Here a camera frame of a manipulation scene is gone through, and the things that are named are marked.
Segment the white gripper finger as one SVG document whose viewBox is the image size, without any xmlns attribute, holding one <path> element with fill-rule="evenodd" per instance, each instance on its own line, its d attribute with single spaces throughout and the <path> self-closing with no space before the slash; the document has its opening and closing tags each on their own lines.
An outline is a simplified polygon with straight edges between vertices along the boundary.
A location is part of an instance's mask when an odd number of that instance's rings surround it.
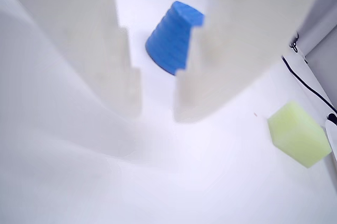
<svg viewBox="0 0 337 224">
<path fill-rule="evenodd" d="M 209 0 L 176 73 L 174 119 L 197 122 L 245 90 L 284 54 L 315 0 Z"/>
<path fill-rule="evenodd" d="M 141 112 L 141 74 L 115 0 L 18 0 L 90 89 L 122 116 Z"/>
</svg>

